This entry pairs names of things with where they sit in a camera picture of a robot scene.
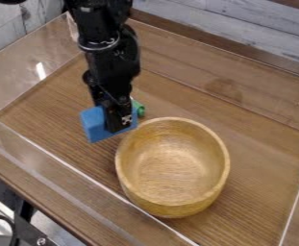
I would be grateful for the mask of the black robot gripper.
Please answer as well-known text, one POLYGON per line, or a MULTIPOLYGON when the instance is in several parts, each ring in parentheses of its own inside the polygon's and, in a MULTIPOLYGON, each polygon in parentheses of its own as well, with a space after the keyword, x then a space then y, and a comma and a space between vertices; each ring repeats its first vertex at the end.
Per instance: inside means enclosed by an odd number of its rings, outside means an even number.
POLYGON ((87 28, 80 30, 79 47, 87 61, 83 81, 95 104, 103 107, 105 129, 113 134, 132 124, 129 94, 140 74, 137 35, 128 25, 117 30, 87 28))

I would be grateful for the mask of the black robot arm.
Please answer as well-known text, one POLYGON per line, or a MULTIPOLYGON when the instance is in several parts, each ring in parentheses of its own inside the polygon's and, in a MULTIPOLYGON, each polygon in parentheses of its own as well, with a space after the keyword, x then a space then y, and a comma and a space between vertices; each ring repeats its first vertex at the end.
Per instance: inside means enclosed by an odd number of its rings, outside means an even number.
POLYGON ((103 108, 111 133, 132 123, 132 80, 140 74, 137 35, 125 24, 132 0, 64 0, 79 31, 84 51, 87 84, 96 106, 103 108))

